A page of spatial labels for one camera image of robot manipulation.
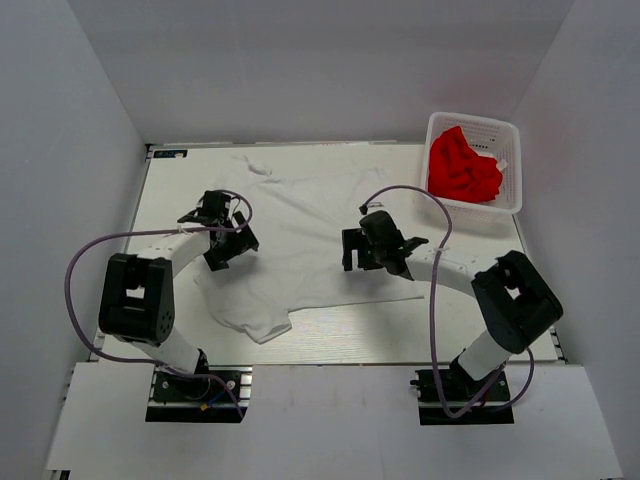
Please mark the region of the white t shirt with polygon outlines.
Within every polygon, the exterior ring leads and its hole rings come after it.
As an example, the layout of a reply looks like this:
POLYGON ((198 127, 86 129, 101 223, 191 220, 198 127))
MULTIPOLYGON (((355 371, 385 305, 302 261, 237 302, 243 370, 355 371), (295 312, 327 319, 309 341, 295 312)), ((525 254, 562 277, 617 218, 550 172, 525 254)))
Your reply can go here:
POLYGON ((387 180, 381 168, 293 179, 251 163, 223 174, 212 186, 249 200, 259 248, 195 275, 212 319, 262 344, 291 329, 293 311, 420 298, 383 270, 342 267, 342 231, 357 226, 359 206, 387 180))

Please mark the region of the red t shirt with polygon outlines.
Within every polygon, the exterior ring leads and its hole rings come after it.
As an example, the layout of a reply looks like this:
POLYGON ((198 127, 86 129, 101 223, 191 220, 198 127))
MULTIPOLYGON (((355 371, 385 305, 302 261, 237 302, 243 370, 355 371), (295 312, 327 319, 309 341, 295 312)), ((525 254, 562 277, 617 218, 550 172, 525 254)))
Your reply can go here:
POLYGON ((495 200, 502 182, 497 160, 477 154, 459 126, 445 130, 431 145, 427 179, 431 194, 479 204, 495 200))

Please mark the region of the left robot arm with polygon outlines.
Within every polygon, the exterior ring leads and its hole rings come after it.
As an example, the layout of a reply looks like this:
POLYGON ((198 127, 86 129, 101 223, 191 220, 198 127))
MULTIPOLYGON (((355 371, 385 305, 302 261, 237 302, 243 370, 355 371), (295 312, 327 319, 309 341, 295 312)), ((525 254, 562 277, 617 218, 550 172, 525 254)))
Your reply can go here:
POLYGON ((249 218, 232 207, 245 201, 229 190, 206 191, 196 207, 179 218, 176 229, 161 233, 136 253, 115 254, 107 263, 99 329, 176 375, 177 387, 191 399, 209 392, 212 377, 204 352, 175 326, 174 279, 199 258, 216 272, 259 248, 249 218))

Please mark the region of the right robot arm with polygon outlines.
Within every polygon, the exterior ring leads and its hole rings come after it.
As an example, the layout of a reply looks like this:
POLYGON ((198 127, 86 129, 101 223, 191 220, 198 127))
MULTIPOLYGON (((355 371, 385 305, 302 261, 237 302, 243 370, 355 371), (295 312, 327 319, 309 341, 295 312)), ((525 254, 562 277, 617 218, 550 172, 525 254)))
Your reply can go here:
POLYGON ((343 230, 341 239, 346 271, 384 269, 476 300, 485 330, 447 371, 453 390, 463 398, 477 397, 494 370, 524 352, 564 314, 557 296, 522 252, 492 258, 430 247, 425 238, 406 239, 386 211, 366 215, 357 228, 343 230))

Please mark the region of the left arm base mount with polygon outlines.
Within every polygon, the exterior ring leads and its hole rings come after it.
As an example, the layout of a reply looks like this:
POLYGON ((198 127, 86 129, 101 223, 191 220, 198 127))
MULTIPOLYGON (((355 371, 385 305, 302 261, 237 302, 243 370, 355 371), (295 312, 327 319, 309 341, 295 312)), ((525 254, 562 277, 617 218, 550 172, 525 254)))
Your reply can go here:
POLYGON ((146 408, 147 423, 240 424, 251 396, 252 368, 212 370, 215 380, 189 380, 156 370, 146 408))

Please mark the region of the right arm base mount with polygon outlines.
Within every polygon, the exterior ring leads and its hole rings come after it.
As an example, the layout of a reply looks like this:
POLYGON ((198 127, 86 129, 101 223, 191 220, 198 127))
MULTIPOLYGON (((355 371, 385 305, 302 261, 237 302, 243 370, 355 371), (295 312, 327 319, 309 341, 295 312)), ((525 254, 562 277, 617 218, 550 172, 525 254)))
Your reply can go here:
MULTIPOLYGON (((445 399, 453 412, 469 403, 485 384, 485 381, 481 381, 469 387, 463 382, 454 380, 448 368, 441 369, 440 376, 445 399)), ((474 402, 467 413, 456 419, 447 416, 442 408, 432 369, 416 370, 415 377, 409 384, 417 394, 421 426, 512 425, 514 423, 511 406, 499 410, 501 405, 511 400, 511 392, 504 372, 500 373, 496 382, 474 402)))

